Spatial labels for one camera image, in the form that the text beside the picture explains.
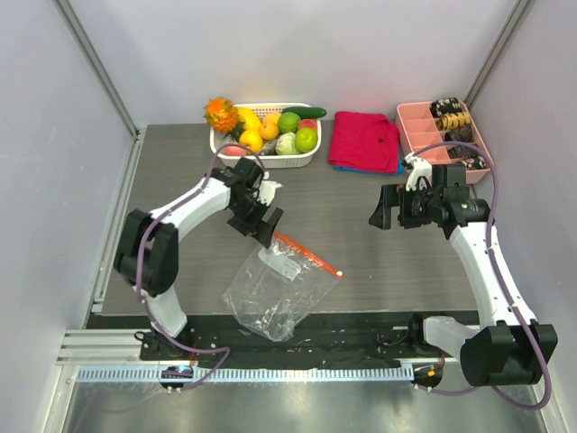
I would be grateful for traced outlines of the clear zip top bag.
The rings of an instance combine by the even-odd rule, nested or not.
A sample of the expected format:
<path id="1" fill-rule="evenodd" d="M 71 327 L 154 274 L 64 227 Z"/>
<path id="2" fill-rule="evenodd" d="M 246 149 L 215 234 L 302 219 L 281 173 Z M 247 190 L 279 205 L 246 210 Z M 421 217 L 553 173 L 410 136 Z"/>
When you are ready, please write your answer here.
<path id="1" fill-rule="evenodd" d="M 296 326 L 343 278 L 343 273 L 277 232 L 257 247 L 223 294 L 238 323 L 272 342 L 293 337 Z"/>

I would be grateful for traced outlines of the yellow apple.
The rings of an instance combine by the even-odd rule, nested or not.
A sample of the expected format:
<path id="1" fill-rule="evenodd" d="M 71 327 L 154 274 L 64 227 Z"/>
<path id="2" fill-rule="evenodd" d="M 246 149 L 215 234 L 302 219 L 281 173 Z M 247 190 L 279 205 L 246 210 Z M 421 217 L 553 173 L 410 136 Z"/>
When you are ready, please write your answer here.
<path id="1" fill-rule="evenodd" d="M 259 152 L 263 147 L 264 141 L 257 130 L 249 129 L 241 133 L 239 144 L 253 152 Z"/>

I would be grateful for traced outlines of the green pear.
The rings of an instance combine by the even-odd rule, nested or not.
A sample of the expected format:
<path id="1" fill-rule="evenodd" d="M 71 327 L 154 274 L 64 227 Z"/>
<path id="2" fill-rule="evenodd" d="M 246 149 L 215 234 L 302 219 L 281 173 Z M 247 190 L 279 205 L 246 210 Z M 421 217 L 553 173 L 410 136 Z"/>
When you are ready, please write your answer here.
<path id="1" fill-rule="evenodd" d="M 303 127 L 296 132 L 295 147 L 300 153 L 308 153 L 315 149 L 318 142 L 316 129 Z"/>

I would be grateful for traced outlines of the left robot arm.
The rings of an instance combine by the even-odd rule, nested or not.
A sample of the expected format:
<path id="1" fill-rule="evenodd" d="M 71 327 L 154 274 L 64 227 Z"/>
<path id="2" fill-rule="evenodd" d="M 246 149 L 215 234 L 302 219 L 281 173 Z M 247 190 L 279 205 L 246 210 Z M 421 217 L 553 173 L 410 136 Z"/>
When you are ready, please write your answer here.
<path id="1" fill-rule="evenodd" d="M 152 328 L 162 335 L 161 350 L 171 359 L 185 358 L 192 347 L 188 318 L 175 289 L 181 241 L 212 215 L 228 210 L 229 226 L 270 247 L 283 211 L 275 208 L 269 219 L 264 217 L 280 188 L 257 161 L 242 157 L 233 167 L 210 168 L 196 186 L 170 203 L 126 216 L 113 266 L 133 286 Z"/>

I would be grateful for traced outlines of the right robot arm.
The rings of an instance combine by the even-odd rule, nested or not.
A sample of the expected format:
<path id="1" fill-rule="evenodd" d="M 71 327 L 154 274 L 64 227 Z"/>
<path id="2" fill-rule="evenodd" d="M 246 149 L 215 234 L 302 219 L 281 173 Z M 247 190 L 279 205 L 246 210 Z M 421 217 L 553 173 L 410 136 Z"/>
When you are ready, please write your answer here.
<path id="1" fill-rule="evenodd" d="M 480 320 L 473 330 L 453 317 L 415 315 L 407 334 L 410 351 L 426 356 L 437 348 L 454 357 L 474 388 L 550 382 L 548 362 L 558 336 L 524 302 L 500 250 L 493 210 L 472 198 L 465 168 L 425 167 L 404 185 L 383 186 L 370 225 L 389 229 L 394 208 L 404 228 L 436 224 L 443 230 L 463 264 Z"/>

